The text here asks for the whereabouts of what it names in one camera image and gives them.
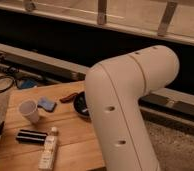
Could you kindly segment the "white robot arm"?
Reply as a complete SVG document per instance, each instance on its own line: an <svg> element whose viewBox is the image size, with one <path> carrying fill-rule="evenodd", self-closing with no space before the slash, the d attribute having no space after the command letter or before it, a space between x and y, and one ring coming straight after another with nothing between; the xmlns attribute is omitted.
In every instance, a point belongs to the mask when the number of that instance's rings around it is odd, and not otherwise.
<svg viewBox="0 0 194 171"><path fill-rule="evenodd" d="M85 77L85 98L107 171L161 171L138 100L170 84L177 55L151 46L106 59Z"/></svg>

